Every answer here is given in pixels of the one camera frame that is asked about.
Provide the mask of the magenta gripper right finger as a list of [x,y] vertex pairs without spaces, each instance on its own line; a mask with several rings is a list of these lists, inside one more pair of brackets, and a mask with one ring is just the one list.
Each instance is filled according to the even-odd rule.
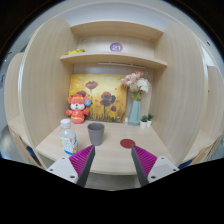
[[136,145],[132,146],[131,155],[141,187],[178,171],[165,156],[156,157]]

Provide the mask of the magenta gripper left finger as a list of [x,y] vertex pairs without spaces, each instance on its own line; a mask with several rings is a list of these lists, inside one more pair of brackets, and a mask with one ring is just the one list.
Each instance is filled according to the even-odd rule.
[[54,162],[47,171],[84,187],[95,157],[95,146],[90,145],[71,156],[63,156]]

